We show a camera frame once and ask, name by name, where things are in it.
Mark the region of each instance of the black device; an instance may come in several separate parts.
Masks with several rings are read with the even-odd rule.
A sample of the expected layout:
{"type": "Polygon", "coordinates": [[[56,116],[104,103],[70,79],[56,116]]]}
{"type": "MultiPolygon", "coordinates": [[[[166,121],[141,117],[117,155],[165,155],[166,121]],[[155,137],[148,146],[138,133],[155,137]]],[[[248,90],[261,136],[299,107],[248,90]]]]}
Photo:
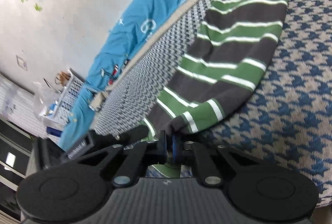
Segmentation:
{"type": "Polygon", "coordinates": [[[161,132],[158,141],[113,144],[41,170],[20,184],[17,201],[25,224],[309,224],[318,190],[304,175],[236,149],[161,132]],[[145,177],[170,154],[192,167],[192,178],[145,177]]]}

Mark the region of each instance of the plastic bag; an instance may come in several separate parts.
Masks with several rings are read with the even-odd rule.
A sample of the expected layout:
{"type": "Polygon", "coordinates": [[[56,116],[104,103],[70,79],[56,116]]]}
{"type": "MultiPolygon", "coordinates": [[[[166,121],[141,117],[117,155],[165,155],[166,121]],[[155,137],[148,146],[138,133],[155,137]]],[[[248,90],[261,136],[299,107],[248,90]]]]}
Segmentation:
{"type": "Polygon", "coordinates": [[[46,82],[34,82],[36,92],[34,94],[34,115],[39,121],[42,116],[48,116],[53,113],[53,109],[60,97],[60,92],[50,88],[46,82]]]}

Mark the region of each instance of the silver bolt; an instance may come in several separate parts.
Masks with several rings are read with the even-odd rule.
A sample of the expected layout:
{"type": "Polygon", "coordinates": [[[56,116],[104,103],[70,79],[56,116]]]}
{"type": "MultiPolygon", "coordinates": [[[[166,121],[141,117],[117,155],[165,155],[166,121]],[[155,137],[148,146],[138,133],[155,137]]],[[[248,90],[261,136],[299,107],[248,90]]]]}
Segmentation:
{"type": "Polygon", "coordinates": [[[217,185],[221,182],[221,178],[217,176],[209,176],[205,178],[205,182],[209,185],[217,185]]]}
{"type": "Polygon", "coordinates": [[[128,176],[117,176],[113,179],[113,182],[118,185],[125,185],[130,182],[130,178],[128,176]]]}

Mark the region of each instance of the wall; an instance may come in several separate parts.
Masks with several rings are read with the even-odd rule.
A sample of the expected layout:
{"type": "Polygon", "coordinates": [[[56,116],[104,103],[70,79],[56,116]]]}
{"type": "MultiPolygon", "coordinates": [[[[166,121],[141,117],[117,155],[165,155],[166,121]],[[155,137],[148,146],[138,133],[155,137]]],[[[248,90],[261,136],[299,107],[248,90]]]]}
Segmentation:
{"type": "Polygon", "coordinates": [[[0,73],[34,92],[69,67],[85,77],[111,29],[132,0],[0,0],[0,73]],[[25,60],[27,71],[17,65],[25,60]]]}

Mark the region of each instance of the blue and beige houndstooth fabric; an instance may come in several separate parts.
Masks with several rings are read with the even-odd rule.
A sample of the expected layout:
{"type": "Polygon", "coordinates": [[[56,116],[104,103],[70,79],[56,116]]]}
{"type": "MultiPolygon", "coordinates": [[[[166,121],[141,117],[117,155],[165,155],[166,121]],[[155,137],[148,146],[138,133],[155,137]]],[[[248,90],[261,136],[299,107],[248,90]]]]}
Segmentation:
{"type": "MultiPolygon", "coordinates": [[[[205,12],[205,7],[198,12],[205,12]]],[[[129,72],[105,103],[96,126],[99,134],[120,133],[148,113],[155,95],[149,95],[146,89],[144,92],[145,86],[158,80],[156,88],[161,90],[167,83],[170,77],[165,69],[174,65],[174,61],[167,65],[167,60],[173,58],[177,63],[186,48],[179,42],[190,39],[192,43],[192,35],[197,33],[192,22],[201,22],[202,16],[190,18],[186,14],[161,38],[159,43],[163,41],[166,47],[167,43],[177,43],[170,45],[179,49],[177,53],[157,42],[152,48],[154,58],[159,54],[163,60],[149,61],[153,52],[149,51],[129,72]],[[183,23],[190,30],[180,30],[186,37],[177,38],[176,27],[183,23]],[[142,73],[152,64],[153,75],[142,73]],[[137,97],[135,92],[144,96],[137,97]]],[[[211,142],[229,144],[305,174],[319,188],[319,206],[332,203],[331,27],[332,0],[289,0],[281,41],[259,88],[232,117],[203,132],[211,142]]]]}

